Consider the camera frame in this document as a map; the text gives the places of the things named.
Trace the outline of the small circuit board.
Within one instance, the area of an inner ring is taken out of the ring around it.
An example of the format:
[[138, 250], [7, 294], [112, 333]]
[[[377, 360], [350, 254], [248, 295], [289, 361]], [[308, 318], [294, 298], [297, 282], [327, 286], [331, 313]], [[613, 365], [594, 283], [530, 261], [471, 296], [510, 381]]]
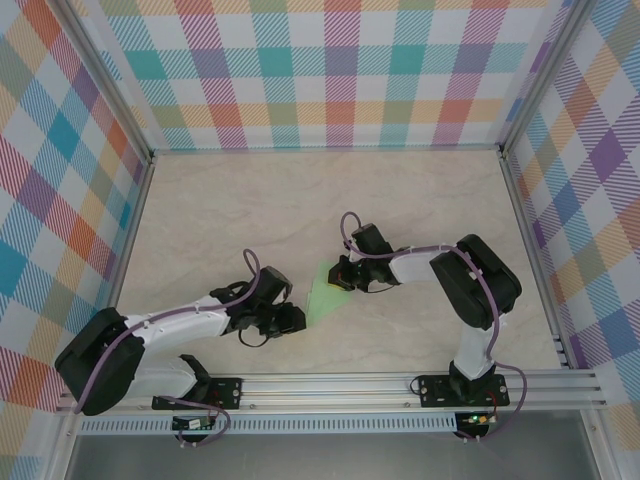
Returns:
[[173, 431], [210, 431], [216, 423], [211, 416], [174, 416], [171, 421]]

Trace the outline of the aluminium frame post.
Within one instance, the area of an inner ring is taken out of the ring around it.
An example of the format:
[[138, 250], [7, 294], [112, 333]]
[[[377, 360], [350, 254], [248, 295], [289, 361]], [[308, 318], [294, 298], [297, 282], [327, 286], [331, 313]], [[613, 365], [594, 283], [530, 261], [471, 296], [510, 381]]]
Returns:
[[120, 122], [134, 149], [144, 158], [147, 164], [151, 164], [153, 161], [152, 149], [73, 6], [69, 0], [46, 0], [46, 2], [69, 36], [70, 41], [84, 62], [85, 68], [111, 107], [115, 118]]
[[506, 161], [531, 122], [547, 89], [556, 78], [578, 34], [588, 20], [598, 0], [574, 0], [558, 34], [539, 62], [539, 69], [527, 95], [516, 111], [504, 139], [499, 143], [500, 159]]

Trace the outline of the aluminium table side rail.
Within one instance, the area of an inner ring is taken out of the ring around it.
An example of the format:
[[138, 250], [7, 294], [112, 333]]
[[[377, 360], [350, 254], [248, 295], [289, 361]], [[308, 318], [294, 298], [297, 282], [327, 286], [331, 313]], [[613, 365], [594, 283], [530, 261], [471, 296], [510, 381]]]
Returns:
[[144, 212], [146, 200], [150, 191], [153, 175], [155, 171], [155, 159], [150, 158], [144, 168], [144, 175], [140, 184], [139, 194], [134, 205], [133, 213], [131, 215], [129, 226], [126, 231], [126, 237], [123, 244], [121, 256], [116, 263], [116, 269], [114, 272], [114, 279], [109, 289], [109, 295], [106, 305], [108, 307], [115, 307], [118, 304], [121, 291], [124, 285], [128, 265], [133, 252], [134, 244], [138, 234], [139, 226], [141, 223], [142, 215]]
[[534, 231], [526, 216], [524, 200], [518, 189], [517, 183], [514, 180], [507, 155], [502, 150], [498, 150], [497, 154], [500, 170], [506, 184], [508, 195], [516, 217], [516, 222], [524, 243], [524, 248], [532, 270], [536, 289], [542, 303], [543, 311], [547, 323], [549, 324], [560, 365], [563, 369], [573, 369], [575, 367], [573, 353], [571, 348], [566, 346], [564, 326], [560, 321], [556, 305], [551, 295], [551, 289], [544, 275], [541, 257], [537, 250]]

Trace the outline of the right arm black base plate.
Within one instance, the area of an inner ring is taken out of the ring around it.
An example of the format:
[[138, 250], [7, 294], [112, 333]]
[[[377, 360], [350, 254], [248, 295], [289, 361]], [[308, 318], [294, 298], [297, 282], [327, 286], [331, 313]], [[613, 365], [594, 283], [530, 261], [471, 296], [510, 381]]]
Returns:
[[423, 408], [510, 405], [506, 381], [500, 374], [473, 381], [451, 375], [421, 375], [417, 380]]

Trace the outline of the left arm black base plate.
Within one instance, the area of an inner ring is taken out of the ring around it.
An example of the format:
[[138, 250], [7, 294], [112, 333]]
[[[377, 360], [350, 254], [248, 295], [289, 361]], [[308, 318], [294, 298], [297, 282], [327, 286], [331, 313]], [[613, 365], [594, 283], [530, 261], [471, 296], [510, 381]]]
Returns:
[[237, 410], [241, 400], [242, 382], [243, 380], [237, 377], [210, 377], [208, 380], [198, 380], [184, 395], [178, 396], [178, 399]]

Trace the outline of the light green paper sheet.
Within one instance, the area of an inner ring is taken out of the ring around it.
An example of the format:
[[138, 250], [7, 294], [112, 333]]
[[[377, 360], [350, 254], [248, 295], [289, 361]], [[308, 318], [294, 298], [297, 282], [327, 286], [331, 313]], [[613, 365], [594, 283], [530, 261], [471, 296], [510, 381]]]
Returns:
[[328, 283], [332, 264], [321, 261], [307, 296], [306, 324], [308, 328], [316, 325], [324, 317], [344, 306], [351, 299], [351, 293]]

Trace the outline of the long aluminium mounting rail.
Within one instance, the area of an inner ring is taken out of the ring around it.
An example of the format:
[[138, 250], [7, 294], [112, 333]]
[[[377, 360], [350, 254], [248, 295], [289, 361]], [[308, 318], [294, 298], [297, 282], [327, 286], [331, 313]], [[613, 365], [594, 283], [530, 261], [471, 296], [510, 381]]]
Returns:
[[[523, 411], [599, 410], [607, 406], [596, 374], [590, 370], [531, 370], [524, 376], [500, 372], [510, 405], [435, 407], [430, 411], [512, 412], [521, 396]], [[351, 413], [419, 411], [418, 380], [406, 373], [240, 374], [242, 394], [232, 413]]]

